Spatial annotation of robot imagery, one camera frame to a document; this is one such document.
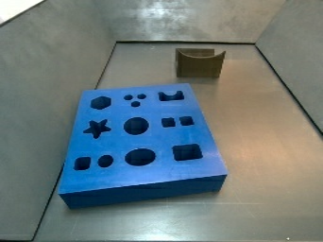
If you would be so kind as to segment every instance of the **star-shaped hole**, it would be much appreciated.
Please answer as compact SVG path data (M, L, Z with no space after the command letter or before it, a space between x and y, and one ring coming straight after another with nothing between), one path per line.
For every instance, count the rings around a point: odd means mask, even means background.
M82 133L92 133L93 138L97 139L102 132L109 132L110 128L105 126L106 119L101 122L89 121L89 128L82 131Z

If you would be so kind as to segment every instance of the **gray wall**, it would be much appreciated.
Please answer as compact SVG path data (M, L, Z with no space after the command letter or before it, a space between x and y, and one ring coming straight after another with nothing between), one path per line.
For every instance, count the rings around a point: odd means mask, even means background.
M254 43L285 0L97 0L118 41Z
M256 46L323 131L323 1L288 0Z
M113 40L94 1L45 1L0 28L0 239L31 239L82 89Z

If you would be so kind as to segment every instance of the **brown curved block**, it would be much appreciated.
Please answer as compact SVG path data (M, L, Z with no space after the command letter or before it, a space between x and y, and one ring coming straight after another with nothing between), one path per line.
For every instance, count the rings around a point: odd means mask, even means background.
M176 76L178 78L217 78L225 51L176 48Z

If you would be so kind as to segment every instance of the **shape sorter board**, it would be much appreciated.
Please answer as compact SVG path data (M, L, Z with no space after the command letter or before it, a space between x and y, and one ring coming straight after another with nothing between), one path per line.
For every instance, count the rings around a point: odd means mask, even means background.
M189 84L82 92L57 190L69 208L218 191L225 176Z

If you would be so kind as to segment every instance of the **gray floor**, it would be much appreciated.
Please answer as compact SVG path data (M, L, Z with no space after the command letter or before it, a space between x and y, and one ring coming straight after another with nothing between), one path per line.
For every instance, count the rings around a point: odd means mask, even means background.
M225 50L220 78L176 78L177 47ZM229 170L221 191L74 211L54 193L36 240L321 240L321 137L254 46L118 43L98 88L177 82Z

